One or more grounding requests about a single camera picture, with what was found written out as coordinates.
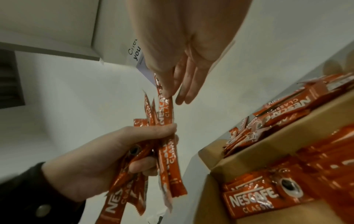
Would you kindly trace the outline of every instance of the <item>black sleeve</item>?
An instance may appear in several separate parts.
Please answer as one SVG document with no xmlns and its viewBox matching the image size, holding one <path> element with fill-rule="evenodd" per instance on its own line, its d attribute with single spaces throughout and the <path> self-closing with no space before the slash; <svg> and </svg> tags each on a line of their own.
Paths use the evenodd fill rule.
<svg viewBox="0 0 354 224">
<path fill-rule="evenodd" d="M 77 203 L 57 192 L 46 180 L 39 163 L 0 184 L 0 223 L 60 223 L 80 221 L 85 202 Z"/>
</svg>

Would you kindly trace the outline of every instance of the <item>cardboard box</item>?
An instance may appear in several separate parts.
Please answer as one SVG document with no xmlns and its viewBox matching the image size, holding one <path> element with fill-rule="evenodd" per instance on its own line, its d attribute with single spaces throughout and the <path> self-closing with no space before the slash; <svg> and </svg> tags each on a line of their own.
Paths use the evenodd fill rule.
<svg viewBox="0 0 354 224">
<path fill-rule="evenodd" d="M 314 110 L 279 132 L 250 146 L 249 148 L 222 159 L 222 146 L 226 140 L 217 140 L 199 151 L 199 157 L 211 170 L 201 192 L 198 209 L 192 223 L 238 224 L 307 224 L 342 221 L 323 201 L 314 201 L 298 206 L 268 213 L 245 217 L 239 220 L 228 219 L 220 210 L 222 199 L 218 185 L 228 182 L 244 173 L 262 168 L 287 154 L 296 152 L 303 146 L 314 143 L 345 125 L 354 123 L 354 90 Z"/>
</svg>

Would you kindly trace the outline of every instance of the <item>person's right hand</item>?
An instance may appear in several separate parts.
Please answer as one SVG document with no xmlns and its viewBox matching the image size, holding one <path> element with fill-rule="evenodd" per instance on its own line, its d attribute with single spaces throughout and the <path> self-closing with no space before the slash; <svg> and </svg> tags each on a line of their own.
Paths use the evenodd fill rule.
<svg viewBox="0 0 354 224">
<path fill-rule="evenodd" d="M 126 1 L 147 67 L 165 97 L 191 103 L 240 28 L 251 0 Z"/>
</svg>

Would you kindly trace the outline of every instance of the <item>skin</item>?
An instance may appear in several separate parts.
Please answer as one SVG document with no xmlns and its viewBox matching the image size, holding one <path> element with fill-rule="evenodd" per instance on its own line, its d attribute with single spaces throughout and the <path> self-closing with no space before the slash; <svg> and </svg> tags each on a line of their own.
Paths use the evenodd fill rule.
<svg viewBox="0 0 354 224">
<path fill-rule="evenodd" d="M 62 195 L 73 201 L 84 201 L 109 190 L 118 159 L 132 146 L 144 140 L 170 136 L 176 130 L 176 124 L 124 127 L 46 162 L 42 171 L 48 182 Z M 135 161 L 129 166 L 129 171 L 156 176 L 155 158 Z"/>
<path fill-rule="evenodd" d="M 190 104 L 212 64 L 235 37 L 251 0 L 131 1 L 126 5 L 165 97 L 178 89 L 176 104 Z"/>
</svg>

